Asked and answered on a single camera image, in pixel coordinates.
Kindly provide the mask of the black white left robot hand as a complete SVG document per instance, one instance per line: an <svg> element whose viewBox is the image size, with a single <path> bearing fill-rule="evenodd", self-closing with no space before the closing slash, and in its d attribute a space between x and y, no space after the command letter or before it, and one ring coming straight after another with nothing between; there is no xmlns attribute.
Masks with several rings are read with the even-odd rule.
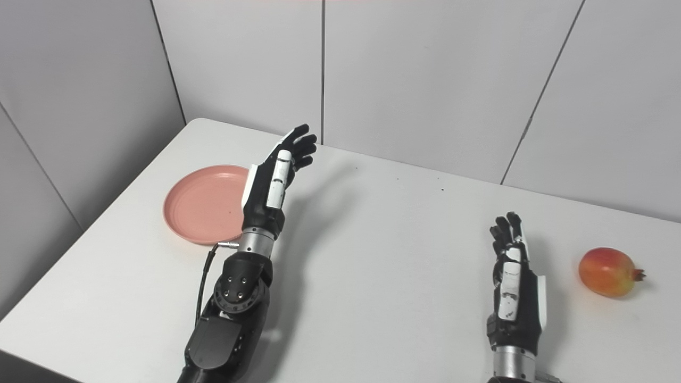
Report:
<svg viewBox="0 0 681 383"><path fill-rule="evenodd" d="M308 124L301 124L277 141L262 163L251 167L242 196L243 230L258 228L279 238L286 189L299 170L313 163L316 151L317 136Z"/></svg>

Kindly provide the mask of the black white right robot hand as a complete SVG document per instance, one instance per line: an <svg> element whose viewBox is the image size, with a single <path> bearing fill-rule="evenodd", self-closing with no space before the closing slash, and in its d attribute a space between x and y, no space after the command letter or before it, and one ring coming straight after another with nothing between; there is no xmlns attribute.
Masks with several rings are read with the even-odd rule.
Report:
<svg viewBox="0 0 681 383"><path fill-rule="evenodd" d="M496 260L487 339L491 347L518 347L537 355L547 316L545 277L530 268L528 243L517 213L497 217L489 230Z"/></svg>

